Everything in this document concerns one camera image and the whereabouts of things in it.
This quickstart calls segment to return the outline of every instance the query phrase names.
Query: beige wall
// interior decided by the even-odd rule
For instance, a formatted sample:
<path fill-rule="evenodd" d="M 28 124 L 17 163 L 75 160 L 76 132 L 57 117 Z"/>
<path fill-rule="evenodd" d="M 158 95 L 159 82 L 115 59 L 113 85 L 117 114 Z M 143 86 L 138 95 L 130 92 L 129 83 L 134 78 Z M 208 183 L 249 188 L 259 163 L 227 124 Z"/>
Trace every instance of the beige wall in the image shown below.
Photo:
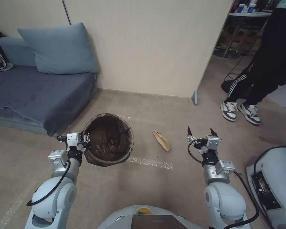
<path fill-rule="evenodd" d="M 83 22 L 92 37 L 100 88 L 191 97 L 233 0 L 65 2 L 71 22 Z M 8 36 L 66 24 L 60 0 L 0 0 Z"/>
<path fill-rule="evenodd" d="M 17 28 L 68 25 L 61 0 L 0 0 L 0 31 L 20 37 Z"/>

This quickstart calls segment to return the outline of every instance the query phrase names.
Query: yellow sticker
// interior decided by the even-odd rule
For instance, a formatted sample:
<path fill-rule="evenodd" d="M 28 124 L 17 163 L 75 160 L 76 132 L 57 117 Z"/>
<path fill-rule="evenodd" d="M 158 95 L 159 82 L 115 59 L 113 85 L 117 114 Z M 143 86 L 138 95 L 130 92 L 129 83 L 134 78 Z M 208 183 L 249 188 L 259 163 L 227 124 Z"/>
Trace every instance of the yellow sticker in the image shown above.
<path fill-rule="evenodd" d="M 152 212 L 150 210 L 148 210 L 147 208 L 140 208 L 136 214 L 137 215 L 144 215 L 144 214 L 152 214 Z"/>

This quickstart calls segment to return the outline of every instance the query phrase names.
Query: black track pants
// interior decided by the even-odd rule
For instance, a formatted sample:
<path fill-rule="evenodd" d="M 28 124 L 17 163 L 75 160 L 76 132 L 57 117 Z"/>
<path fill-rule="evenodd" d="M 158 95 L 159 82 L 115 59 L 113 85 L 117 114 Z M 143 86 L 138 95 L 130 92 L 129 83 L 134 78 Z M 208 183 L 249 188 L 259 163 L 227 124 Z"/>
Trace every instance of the black track pants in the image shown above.
<path fill-rule="evenodd" d="M 270 16 L 259 50 L 234 80 L 226 102 L 236 102 L 252 84 L 248 105 L 256 105 L 278 85 L 286 84 L 286 9 L 277 8 Z"/>

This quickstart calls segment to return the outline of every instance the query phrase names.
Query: black cable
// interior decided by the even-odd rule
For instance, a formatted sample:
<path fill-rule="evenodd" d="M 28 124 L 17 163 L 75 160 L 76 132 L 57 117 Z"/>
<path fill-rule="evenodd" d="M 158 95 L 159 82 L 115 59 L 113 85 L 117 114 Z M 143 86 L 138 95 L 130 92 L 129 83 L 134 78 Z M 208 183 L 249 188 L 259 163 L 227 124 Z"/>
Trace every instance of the black cable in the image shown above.
<path fill-rule="evenodd" d="M 228 226 L 225 226 L 224 229 L 229 229 L 229 228 L 233 228 L 233 227 L 242 226 L 242 225 L 245 225 L 245 224 L 248 224 L 248 223 L 252 223 L 254 220 L 256 220 L 256 219 L 258 218 L 258 216 L 259 216 L 259 214 L 260 214 L 260 211 L 259 211 L 259 209 L 258 209 L 258 203 L 257 203 L 256 200 L 253 198 L 253 196 L 251 195 L 250 190 L 249 190 L 248 187 L 246 186 L 244 180 L 242 179 L 242 177 L 239 175 L 238 172 L 236 172 L 236 171 L 233 171 L 233 172 L 234 172 L 234 173 L 238 176 L 238 178 L 241 180 L 241 182 L 242 182 L 242 184 L 243 184 L 245 190 L 247 191 L 247 193 L 248 193 L 248 195 L 249 195 L 249 197 L 250 197 L 250 199 L 251 199 L 251 201 L 252 201 L 252 203 L 253 203 L 253 205 L 254 205 L 254 207 L 255 207 L 256 213 L 255 213 L 255 215 L 254 215 L 253 217 L 251 217 L 250 219 L 247 219 L 247 220 L 242 221 L 242 222 L 237 222 L 237 223 L 230 224 L 230 225 L 228 225 Z"/>
<path fill-rule="evenodd" d="M 275 147 L 271 147 L 269 149 L 267 149 L 266 151 L 264 151 L 261 155 L 259 155 L 259 157 L 256 159 L 256 161 L 254 162 L 254 166 L 253 166 L 253 175 L 255 176 L 256 175 L 256 164 L 258 163 L 258 161 L 269 151 L 269 150 L 272 150 L 272 149 L 276 149 L 276 148 L 286 148 L 286 146 L 275 146 Z M 256 195 L 258 197 L 258 187 L 255 187 L 255 192 L 256 192 Z M 266 218 L 266 221 L 267 223 L 269 224 L 269 226 L 273 228 L 272 224 L 271 224 L 271 220 L 269 219 L 267 213 L 266 213 L 266 209 L 264 208 L 264 205 L 263 203 L 260 204 L 260 206 L 262 207 L 263 209 L 263 215 L 265 216 Z"/>
<path fill-rule="evenodd" d="M 237 64 L 232 68 L 232 70 L 226 75 L 226 77 L 225 77 L 225 79 L 224 79 L 223 81 L 226 81 L 226 78 L 227 78 L 227 77 L 229 77 L 229 78 L 235 80 L 234 78 L 232 78 L 232 77 L 230 76 L 230 74 L 232 74 L 232 75 L 239 75 L 239 74 L 231 73 L 231 72 L 237 67 L 237 65 L 242 61 L 243 58 L 244 58 L 244 56 L 242 56 L 242 57 L 240 58 L 240 60 L 239 60 L 239 61 L 237 62 Z"/>
<path fill-rule="evenodd" d="M 247 55 L 247 53 L 253 48 L 253 46 L 255 45 L 256 41 L 257 41 L 257 39 L 255 40 L 255 42 L 251 45 L 251 47 L 250 47 L 246 52 L 244 52 L 244 53 L 241 54 L 242 57 L 241 57 L 240 60 L 237 62 L 237 64 L 232 68 L 232 70 L 226 75 L 226 77 L 225 77 L 225 79 L 224 79 L 223 81 L 226 81 L 226 78 L 227 78 L 227 77 L 231 78 L 232 80 L 235 80 L 234 78 L 232 78 L 232 77 L 230 76 L 230 74 L 232 74 L 232 75 L 239 75 L 239 74 L 231 73 L 231 72 L 232 72 L 232 71 L 237 67 L 237 65 L 242 61 L 242 59 L 244 58 L 244 56 Z"/>
<path fill-rule="evenodd" d="M 66 171 L 64 172 L 64 174 L 62 175 L 62 177 L 58 181 L 58 183 L 54 186 L 54 188 L 52 188 L 52 190 L 48 194 L 46 194 L 44 197 L 42 197 L 41 199 L 39 199 L 35 202 L 32 202 L 32 200 L 30 200 L 29 202 L 26 203 L 27 206 L 33 206 L 33 205 L 40 203 L 41 201 L 45 200 L 49 195 L 51 195 L 57 189 L 57 187 L 60 185 L 60 183 L 63 181 L 64 177 L 66 176 L 68 170 L 70 169 L 70 166 L 71 166 L 70 160 L 68 160 L 67 163 L 68 163 L 68 167 L 67 167 Z"/>
<path fill-rule="evenodd" d="M 199 162 L 200 164 L 205 164 L 205 165 L 215 165 L 215 163 L 205 163 L 205 162 L 202 162 L 202 161 L 199 161 L 196 157 L 194 157 L 192 154 L 191 154 L 191 151 L 190 151 L 190 146 L 191 144 L 193 144 L 194 142 L 197 142 L 199 141 L 199 139 L 196 139 L 196 140 L 193 140 L 189 143 L 188 147 L 187 147 L 187 151 L 188 153 L 190 154 L 190 156 L 197 162 Z"/>

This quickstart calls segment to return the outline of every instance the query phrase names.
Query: white sneaker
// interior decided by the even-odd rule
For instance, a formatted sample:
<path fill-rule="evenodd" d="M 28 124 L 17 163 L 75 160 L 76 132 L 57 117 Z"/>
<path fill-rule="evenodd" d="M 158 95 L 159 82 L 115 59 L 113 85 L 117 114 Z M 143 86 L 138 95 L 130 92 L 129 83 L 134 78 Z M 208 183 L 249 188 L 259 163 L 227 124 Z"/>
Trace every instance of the white sneaker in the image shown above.
<path fill-rule="evenodd" d="M 254 125 L 259 125 L 261 123 L 261 119 L 257 115 L 257 107 L 256 105 L 244 106 L 241 104 L 238 109 L 245 116 L 245 119 Z"/>
<path fill-rule="evenodd" d="M 236 120 L 235 111 L 237 110 L 236 102 L 222 102 L 220 104 L 221 114 L 229 121 Z"/>

